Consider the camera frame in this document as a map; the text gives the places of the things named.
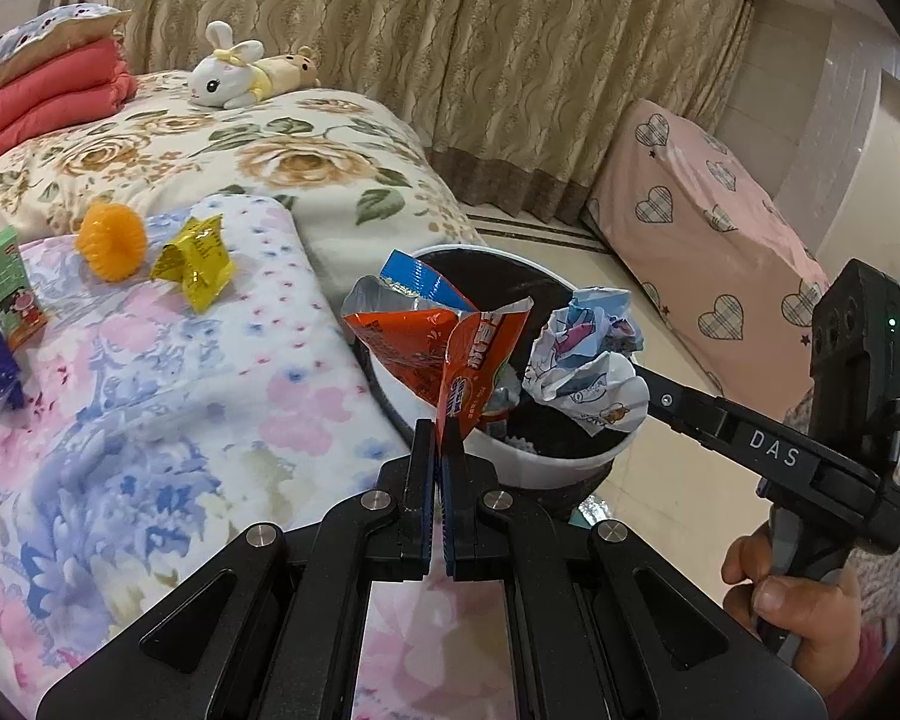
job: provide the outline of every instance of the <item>folded red blanket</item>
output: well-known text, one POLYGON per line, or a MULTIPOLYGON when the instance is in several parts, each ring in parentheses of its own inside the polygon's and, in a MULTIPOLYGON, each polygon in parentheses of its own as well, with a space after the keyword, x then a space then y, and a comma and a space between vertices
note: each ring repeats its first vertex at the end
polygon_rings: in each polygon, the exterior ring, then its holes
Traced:
MULTIPOLYGON (((137 79, 119 62, 113 80, 93 89, 60 95, 40 103, 0 132, 0 157, 14 146, 48 132, 113 116, 137 93, 137 79)), ((10 90, 5 87, 2 93, 10 90)))
POLYGON ((0 89, 0 132, 40 103, 93 89, 116 79, 126 67, 115 40, 98 40, 56 57, 0 89))

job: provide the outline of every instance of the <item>red snack wrapper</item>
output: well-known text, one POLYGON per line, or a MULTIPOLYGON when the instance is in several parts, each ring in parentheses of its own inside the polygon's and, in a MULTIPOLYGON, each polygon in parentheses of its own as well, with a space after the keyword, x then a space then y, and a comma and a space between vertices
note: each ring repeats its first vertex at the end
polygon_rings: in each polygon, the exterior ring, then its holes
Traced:
POLYGON ((364 276, 343 301, 343 321, 418 397, 436 406, 447 341, 460 314, 364 276))
POLYGON ((524 298, 497 311, 468 314, 453 329, 440 381, 437 440, 449 416, 460 420, 461 437, 480 421, 497 372, 514 351, 530 308, 533 300, 524 298))

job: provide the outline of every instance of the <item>handle grip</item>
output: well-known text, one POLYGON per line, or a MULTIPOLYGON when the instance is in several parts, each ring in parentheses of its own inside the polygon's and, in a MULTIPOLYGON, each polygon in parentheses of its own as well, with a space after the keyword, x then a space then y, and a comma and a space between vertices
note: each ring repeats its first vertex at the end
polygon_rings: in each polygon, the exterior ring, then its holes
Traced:
MULTIPOLYGON (((804 577, 823 584, 840 581, 840 571, 850 556, 852 543, 837 543, 829 533, 807 525, 797 514, 778 506, 770 509, 769 524, 773 546, 770 574, 804 577)), ((802 639, 756 614, 752 622, 767 648, 786 664, 792 664, 802 639)))

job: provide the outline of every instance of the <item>orange plastic toy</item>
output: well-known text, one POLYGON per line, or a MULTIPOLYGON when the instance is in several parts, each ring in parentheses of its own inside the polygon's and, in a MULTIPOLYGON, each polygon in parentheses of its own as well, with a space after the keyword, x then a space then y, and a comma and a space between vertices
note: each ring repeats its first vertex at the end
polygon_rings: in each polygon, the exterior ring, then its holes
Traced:
POLYGON ((146 255, 143 220, 125 205, 95 202, 80 225, 76 247, 103 281, 130 278, 146 255))

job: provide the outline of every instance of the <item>human hand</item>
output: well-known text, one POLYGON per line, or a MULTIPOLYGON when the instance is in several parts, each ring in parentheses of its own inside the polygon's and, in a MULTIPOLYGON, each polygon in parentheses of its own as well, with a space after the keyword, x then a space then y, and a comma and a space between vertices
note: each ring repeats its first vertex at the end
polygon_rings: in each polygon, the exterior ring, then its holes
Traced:
POLYGON ((797 577, 770 576, 770 530, 764 523, 752 536, 730 544, 722 579, 734 584, 724 610, 746 630, 755 611, 767 622, 803 637, 794 670, 827 696, 847 678, 860 655, 860 584, 849 565, 835 585, 797 577))

